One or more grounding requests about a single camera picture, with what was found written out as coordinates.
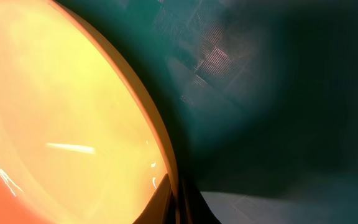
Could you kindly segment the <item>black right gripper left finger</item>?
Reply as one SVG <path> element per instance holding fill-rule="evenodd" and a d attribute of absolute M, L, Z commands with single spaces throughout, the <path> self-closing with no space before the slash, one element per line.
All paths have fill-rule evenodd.
<path fill-rule="evenodd" d="M 134 224 L 175 224 L 175 201 L 166 174 Z"/>

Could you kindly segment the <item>yellow plate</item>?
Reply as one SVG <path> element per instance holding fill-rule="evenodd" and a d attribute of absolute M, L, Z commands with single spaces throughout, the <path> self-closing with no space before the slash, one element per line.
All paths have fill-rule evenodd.
<path fill-rule="evenodd" d="M 0 223 L 134 223 L 178 172 L 139 77 L 55 1 L 0 1 Z"/>

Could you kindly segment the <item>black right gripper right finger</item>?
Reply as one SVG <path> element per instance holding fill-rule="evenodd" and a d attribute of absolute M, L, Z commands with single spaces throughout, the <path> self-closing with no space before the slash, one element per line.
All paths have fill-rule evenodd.
<path fill-rule="evenodd" d="M 184 177 L 180 179 L 180 223 L 221 224 L 195 183 Z"/>

